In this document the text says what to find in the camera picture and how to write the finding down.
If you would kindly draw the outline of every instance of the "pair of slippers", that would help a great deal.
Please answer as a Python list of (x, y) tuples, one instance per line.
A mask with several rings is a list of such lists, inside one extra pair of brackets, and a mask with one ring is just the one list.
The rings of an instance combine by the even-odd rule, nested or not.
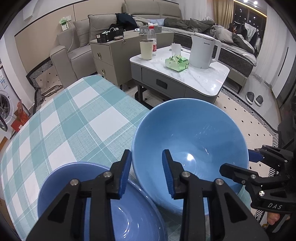
[[(247, 94), (246, 94), (246, 100), (250, 103), (250, 104), (253, 104), (254, 102), (254, 98), (255, 98), (255, 95), (253, 92), (249, 91)], [(258, 105), (258, 106), (261, 106), (262, 103), (263, 103), (263, 97), (261, 95), (258, 95), (258, 97), (255, 99), (255, 103)]]

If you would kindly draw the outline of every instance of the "bottle label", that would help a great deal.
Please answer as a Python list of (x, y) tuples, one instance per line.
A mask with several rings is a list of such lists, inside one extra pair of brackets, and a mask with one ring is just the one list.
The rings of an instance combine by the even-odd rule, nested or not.
[(157, 47), (156, 47), (156, 40), (153, 40), (153, 52), (155, 52), (156, 49), (157, 49)]

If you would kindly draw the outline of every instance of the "electric kettle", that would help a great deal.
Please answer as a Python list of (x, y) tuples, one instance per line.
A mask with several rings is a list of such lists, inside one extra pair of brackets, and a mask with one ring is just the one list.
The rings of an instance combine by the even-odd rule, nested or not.
[[(212, 58), (215, 45), (218, 48), (215, 58)], [(220, 50), (221, 42), (219, 40), (205, 34), (194, 33), (194, 35), (192, 35), (189, 64), (200, 69), (208, 69), (210, 63), (218, 61)]]

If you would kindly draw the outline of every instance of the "tablecloth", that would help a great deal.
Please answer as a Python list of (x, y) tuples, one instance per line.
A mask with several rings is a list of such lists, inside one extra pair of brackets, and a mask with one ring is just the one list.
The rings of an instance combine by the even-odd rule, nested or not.
[(38, 219), (37, 197), (46, 177), (75, 161), (110, 167), (131, 149), (149, 110), (101, 76), (75, 82), (38, 111), (3, 154), (1, 182), (22, 240)]

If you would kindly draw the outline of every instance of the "beige wall panel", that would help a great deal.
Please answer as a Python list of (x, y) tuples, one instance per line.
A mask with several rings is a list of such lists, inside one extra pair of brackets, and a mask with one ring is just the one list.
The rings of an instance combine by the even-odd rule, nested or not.
[(121, 12), (124, 0), (89, 0), (74, 4), (76, 21), (87, 19), (88, 14), (112, 14)]
[(27, 73), (47, 59), (50, 50), (59, 45), (57, 33), (62, 31), (59, 20), (69, 15), (74, 20), (73, 5), (42, 17), (15, 36), (17, 50)]

